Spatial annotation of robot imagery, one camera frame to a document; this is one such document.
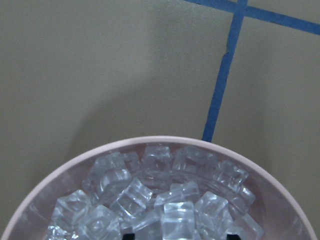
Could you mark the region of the pile of clear ice cubes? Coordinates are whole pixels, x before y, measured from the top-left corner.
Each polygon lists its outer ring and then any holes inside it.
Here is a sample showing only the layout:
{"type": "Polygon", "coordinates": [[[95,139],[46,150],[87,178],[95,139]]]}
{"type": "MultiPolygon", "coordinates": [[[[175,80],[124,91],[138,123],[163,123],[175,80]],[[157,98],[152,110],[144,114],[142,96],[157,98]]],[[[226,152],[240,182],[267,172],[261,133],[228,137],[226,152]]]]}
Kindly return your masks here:
{"type": "Polygon", "coordinates": [[[55,203],[48,240],[260,240],[249,174],[194,146],[99,156],[55,203]]]}

